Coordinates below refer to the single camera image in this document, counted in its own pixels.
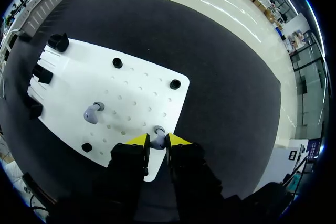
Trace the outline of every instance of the black clamp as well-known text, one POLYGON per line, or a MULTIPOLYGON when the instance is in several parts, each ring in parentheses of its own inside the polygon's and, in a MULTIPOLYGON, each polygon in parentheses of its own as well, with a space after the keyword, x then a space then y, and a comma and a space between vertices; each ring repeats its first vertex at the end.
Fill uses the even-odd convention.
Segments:
POLYGON ((68 36, 66 33, 64 33, 63 35, 53 34, 48 39, 47 45, 56 51, 64 52, 69 45, 68 36))
POLYGON ((39 64, 36 64, 33 68, 33 75, 38 77, 38 82, 49 84, 51 82, 53 73, 39 64))

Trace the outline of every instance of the white floor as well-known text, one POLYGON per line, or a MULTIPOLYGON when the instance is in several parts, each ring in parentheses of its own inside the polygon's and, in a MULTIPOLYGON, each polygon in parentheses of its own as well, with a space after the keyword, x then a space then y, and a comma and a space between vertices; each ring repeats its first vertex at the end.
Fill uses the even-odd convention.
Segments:
POLYGON ((172 0, 218 22, 252 48, 281 82, 276 144, 288 146, 297 121, 296 82, 289 55, 272 24, 250 0, 172 0))

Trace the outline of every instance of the black mat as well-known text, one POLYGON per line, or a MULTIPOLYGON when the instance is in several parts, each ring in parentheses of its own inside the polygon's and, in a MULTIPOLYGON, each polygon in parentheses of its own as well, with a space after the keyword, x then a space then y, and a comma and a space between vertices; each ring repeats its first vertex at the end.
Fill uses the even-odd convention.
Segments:
MULTIPOLYGON (((29 120, 23 106, 32 68, 48 37, 63 32, 188 76, 190 88, 175 134, 202 144, 225 197, 253 192, 277 133, 280 83, 234 34, 168 0, 64 0, 29 43, 16 41, 4 73, 0 124, 23 172, 30 172, 44 190, 56 198, 72 190, 88 192, 102 170, 39 119, 29 120)), ((154 182, 144 183, 137 218, 166 221, 176 216, 164 165, 154 182)))

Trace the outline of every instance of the cable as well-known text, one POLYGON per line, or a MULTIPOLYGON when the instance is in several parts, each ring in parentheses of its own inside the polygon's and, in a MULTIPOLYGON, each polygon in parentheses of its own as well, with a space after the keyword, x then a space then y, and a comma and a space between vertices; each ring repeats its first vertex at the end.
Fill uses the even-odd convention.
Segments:
POLYGON ((31 209, 31 210, 43 210, 43 211, 47 211, 47 212, 49 212, 49 211, 47 210, 47 208, 44 208, 44 207, 30 207, 30 209, 31 209))
POLYGON ((31 198, 30 198, 29 207, 32 207, 31 204, 32 204, 32 201, 33 201, 33 197, 34 197, 34 195, 32 195, 31 198))

